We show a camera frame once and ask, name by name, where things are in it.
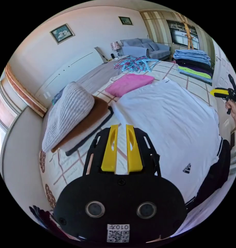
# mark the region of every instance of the gray sofa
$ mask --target gray sofa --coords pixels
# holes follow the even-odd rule
[[[170,56],[170,47],[160,43],[154,43],[151,39],[120,40],[123,55],[134,57],[147,56],[152,59],[165,60]]]

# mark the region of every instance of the folded pink cloth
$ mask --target folded pink cloth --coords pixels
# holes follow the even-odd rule
[[[154,77],[147,75],[126,74],[108,86],[105,91],[113,96],[122,97],[124,94],[152,83]]]

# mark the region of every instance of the black shorts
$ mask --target black shorts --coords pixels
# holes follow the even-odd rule
[[[218,162],[212,165],[194,199],[186,203],[187,212],[200,205],[212,193],[221,188],[227,181],[231,164],[230,144],[227,140],[222,143]]]

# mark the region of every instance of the lamp shade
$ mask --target lamp shade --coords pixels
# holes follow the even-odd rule
[[[111,43],[111,47],[112,47],[112,50],[118,50],[118,49],[121,48],[120,45],[119,45],[119,43],[118,43],[118,41],[112,42]]]

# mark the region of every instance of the table lamp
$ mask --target table lamp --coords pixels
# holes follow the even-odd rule
[[[112,43],[111,43],[111,47],[112,47],[112,50],[116,50],[117,55],[118,55],[118,58],[119,58],[119,57],[120,57],[120,54],[119,54],[119,52],[118,52],[118,49],[120,49],[121,47],[120,47],[118,41],[112,42]]]

